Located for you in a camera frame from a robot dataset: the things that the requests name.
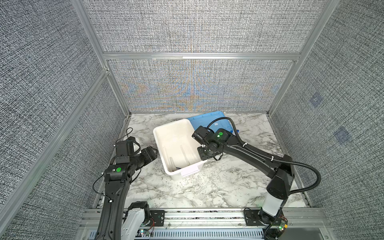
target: dark blue square patch on wall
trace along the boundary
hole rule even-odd
[[[339,129],[337,129],[333,135],[340,145],[349,142],[352,138],[349,132],[343,126],[339,127]]]
[[[320,105],[320,103],[323,101],[323,97],[320,95],[319,92],[315,92],[313,96],[310,99],[310,102],[312,105],[316,108],[317,106]]]

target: white plastic bin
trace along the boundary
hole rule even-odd
[[[207,161],[200,159],[197,151],[200,144],[192,138],[194,131],[188,119],[153,129],[164,170],[173,180],[199,172]]]

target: storage box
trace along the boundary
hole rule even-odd
[[[213,120],[221,117],[225,117],[224,113],[221,111],[216,111],[216,112],[205,113],[198,116],[190,117],[187,119],[191,122],[193,128],[196,130],[200,126],[207,127],[208,124],[210,124]],[[226,119],[219,120],[213,123],[209,128],[212,129],[214,132],[216,132],[219,128],[224,128],[229,132],[233,132],[231,123],[229,122],[229,120],[226,120]]]
[[[164,170],[173,180],[199,172],[207,161],[200,159],[197,151],[200,144],[192,138],[194,131],[188,119],[153,129]]]

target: textured wall panel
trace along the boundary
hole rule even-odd
[[[0,12],[1,207],[101,67],[69,0]]]
[[[288,60],[111,60],[132,111],[267,111]]]
[[[109,164],[124,114],[107,80],[8,227],[4,239],[74,239],[93,182]]]
[[[339,240],[383,239],[384,1],[342,0],[272,119]],[[298,168],[305,185],[311,172]]]
[[[105,51],[300,52],[326,0],[84,0]]]

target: marble pattern surface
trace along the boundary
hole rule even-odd
[[[131,136],[142,147],[156,146],[153,129],[196,114],[133,114]],[[281,155],[281,149],[265,114],[226,114],[233,119],[241,138],[264,151]],[[174,181],[164,171],[160,156],[142,169],[131,184],[125,207],[148,201],[151,208],[260,207],[269,178],[258,169],[226,155],[208,160],[203,169]],[[297,189],[294,182],[292,189]],[[300,193],[289,197],[285,207],[306,207]]]

